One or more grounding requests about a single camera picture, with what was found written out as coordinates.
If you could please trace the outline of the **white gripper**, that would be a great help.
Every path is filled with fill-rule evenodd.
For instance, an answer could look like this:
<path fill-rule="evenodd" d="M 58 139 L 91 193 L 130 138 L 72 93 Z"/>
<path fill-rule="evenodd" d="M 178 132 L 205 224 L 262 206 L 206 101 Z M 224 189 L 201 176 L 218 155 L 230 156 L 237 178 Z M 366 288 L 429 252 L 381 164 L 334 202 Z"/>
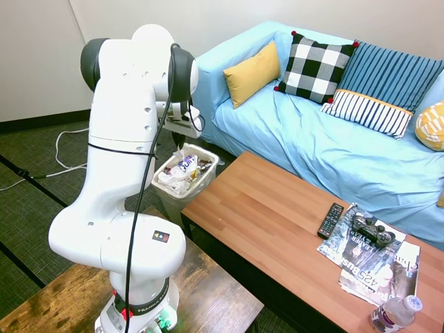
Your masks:
<path fill-rule="evenodd" d="M 164 127 L 170 130 L 176 148 L 183 148 L 187 137 L 197 139 L 204 129 L 200 120 L 200 111 L 194 106 L 185 106 L 185 113 L 181 114 L 181 105 L 169 107 Z"/>

